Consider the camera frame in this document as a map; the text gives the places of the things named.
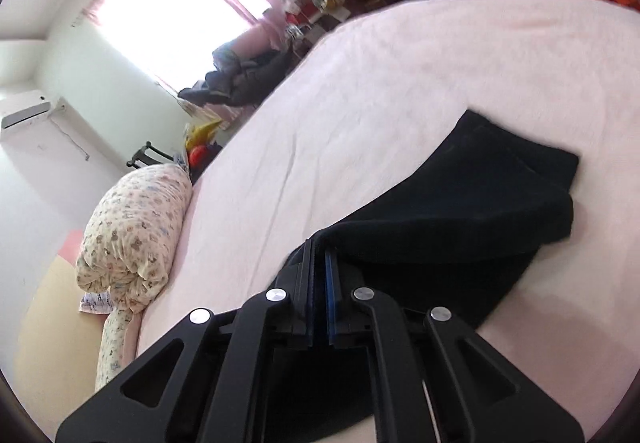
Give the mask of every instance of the folded black fabric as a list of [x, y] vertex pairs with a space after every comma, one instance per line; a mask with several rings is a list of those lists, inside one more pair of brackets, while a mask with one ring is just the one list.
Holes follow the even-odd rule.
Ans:
[[[443, 305], [478, 327], [537, 249], [571, 232], [568, 191], [577, 166], [575, 154], [467, 111], [413, 175], [317, 232], [314, 247], [337, 248], [363, 270], [368, 286], [402, 307], [427, 312]], [[286, 265], [300, 262], [301, 248]], [[308, 358], [276, 362], [268, 443], [314, 441], [372, 412], [363, 358], [331, 350]], [[300, 383], [316, 390], [300, 390]]]
[[207, 73], [204, 81], [196, 82], [192, 88], [181, 90], [179, 98], [199, 107], [206, 104], [230, 107], [259, 105], [286, 77], [293, 50], [270, 50], [246, 62], [241, 62], [226, 45], [214, 51], [214, 59], [216, 54], [219, 55], [219, 69]]

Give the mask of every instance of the air conditioner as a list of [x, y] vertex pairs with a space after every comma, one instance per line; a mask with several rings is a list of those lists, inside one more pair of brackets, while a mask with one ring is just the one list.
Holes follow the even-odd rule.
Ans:
[[44, 120], [53, 105], [41, 91], [26, 91], [0, 100], [0, 140]]

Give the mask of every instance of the pink bed sheet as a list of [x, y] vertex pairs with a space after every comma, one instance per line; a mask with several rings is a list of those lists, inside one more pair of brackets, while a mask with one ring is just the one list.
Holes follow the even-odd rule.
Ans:
[[[580, 153], [571, 238], [543, 248], [480, 333], [590, 437], [640, 367], [640, 14], [596, 0], [424, 0], [321, 41], [196, 185], [142, 352], [222, 312], [407, 178], [467, 108]], [[367, 420], [332, 442], [374, 441]]]

